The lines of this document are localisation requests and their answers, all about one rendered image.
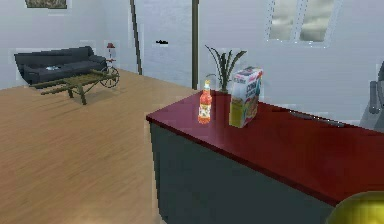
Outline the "wooden cart coffee table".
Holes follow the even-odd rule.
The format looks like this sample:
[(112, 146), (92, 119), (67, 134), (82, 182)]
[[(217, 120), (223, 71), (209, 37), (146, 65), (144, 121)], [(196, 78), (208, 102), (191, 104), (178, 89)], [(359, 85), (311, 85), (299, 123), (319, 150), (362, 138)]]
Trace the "wooden cart coffee table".
[(101, 84), (105, 88), (113, 88), (117, 86), (119, 81), (118, 70), (113, 66), (107, 66), (100, 71), (91, 69), (87, 74), (33, 84), (32, 87), (42, 89), (42, 95), (67, 92), (69, 97), (73, 98), (77, 94), (80, 96), (82, 104), (86, 105), (85, 94), (95, 85)]

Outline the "red top kitchen counter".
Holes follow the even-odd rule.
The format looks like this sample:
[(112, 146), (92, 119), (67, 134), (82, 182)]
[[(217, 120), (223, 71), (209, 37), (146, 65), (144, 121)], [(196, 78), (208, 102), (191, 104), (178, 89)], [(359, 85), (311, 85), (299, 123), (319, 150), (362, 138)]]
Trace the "red top kitchen counter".
[(229, 124), (230, 97), (198, 94), (147, 116), (166, 224), (325, 224), (344, 199), (384, 191), (384, 133), (260, 103)]

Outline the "white framed window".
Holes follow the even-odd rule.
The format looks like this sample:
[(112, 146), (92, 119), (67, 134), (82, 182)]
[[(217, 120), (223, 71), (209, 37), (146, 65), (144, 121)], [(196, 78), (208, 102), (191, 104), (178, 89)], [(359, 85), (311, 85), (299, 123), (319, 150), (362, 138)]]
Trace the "white framed window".
[(344, 0), (266, 0), (264, 40), (328, 48)]

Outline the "dark blue sofa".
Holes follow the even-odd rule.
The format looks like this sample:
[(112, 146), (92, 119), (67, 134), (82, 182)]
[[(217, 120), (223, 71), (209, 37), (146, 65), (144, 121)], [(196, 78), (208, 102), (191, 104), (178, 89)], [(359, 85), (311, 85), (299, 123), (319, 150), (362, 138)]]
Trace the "dark blue sofa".
[[(102, 70), (106, 58), (95, 55), (90, 46), (51, 51), (17, 53), (15, 62), (21, 77), (30, 85)], [(60, 69), (49, 71), (48, 66)]]

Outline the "yellow round object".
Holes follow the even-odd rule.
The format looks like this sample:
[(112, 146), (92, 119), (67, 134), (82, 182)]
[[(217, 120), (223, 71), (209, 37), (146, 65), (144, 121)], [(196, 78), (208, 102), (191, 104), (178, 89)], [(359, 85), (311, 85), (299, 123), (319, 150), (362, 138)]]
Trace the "yellow round object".
[(325, 224), (384, 224), (384, 191), (361, 192), (344, 199)]

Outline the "cereal box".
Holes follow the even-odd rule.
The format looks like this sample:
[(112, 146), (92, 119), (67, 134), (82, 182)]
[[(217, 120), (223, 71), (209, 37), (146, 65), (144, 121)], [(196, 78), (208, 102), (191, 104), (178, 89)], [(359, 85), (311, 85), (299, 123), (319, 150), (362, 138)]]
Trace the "cereal box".
[(261, 89), (263, 69), (247, 67), (233, 77), (229, 124), (243, 128), (256, 115)]

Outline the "framed wall picture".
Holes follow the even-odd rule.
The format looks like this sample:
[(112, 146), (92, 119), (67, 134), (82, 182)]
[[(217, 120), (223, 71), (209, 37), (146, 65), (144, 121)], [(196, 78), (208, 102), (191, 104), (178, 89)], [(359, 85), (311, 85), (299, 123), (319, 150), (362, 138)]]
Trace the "framed wall picture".
[(28, 8), (66, 9), (66, 0), (25, 0)]

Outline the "red table lamp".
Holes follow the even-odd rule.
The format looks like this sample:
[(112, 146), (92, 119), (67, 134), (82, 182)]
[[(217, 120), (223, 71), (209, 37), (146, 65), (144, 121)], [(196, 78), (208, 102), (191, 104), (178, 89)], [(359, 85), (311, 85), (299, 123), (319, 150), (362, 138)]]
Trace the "red table lamp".
[(115, 46), (112, 42), (109, 42), (107, 44), (107, 49), (108, 49), (108, 53), (109, 53), (109, 58), (106, 59), (106, 61), (108, 61), (111, 65), (113, 65), (113, 63), (116, 61), (115, 58), (114, 58), (114, 52), (115, 52)]

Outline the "green house plant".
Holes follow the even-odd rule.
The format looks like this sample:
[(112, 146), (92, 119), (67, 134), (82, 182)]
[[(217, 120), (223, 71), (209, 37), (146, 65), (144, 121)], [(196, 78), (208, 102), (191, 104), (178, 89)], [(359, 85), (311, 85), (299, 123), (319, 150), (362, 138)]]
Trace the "green house plant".
[(231, 73), (234, 69), (236, 62), (246, 53), (245, 50), (241, 50), (236, 55), (233, 55), (233, 51), (230, 50), (228, 53), (219, 53), (215, 48), (208, 47), (209, 53), (214, 59), (219, 80), (220, 91), (228, 92), (228, 83), (231, 81)]

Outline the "red sauce bottle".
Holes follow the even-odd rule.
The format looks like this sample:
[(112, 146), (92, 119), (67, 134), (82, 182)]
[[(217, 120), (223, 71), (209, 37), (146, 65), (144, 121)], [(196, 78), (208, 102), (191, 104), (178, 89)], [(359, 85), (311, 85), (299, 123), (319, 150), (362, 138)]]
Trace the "red sauce bottle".
[(204, 83), (204, 89), (200, 96), (200, 105), (198, 113), (198, 122), (200, 124), (208, 124), (210, 122), (211, 103), (212, 96), (210, 93), (210, 81), (206, 80)]

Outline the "white room door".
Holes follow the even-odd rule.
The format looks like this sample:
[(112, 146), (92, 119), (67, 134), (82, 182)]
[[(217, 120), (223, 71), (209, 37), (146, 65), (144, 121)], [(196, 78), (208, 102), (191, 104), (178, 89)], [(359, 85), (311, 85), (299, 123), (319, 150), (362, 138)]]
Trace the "white room door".
[(138, 72), (197, 89), (199, 0), (131, 0)]

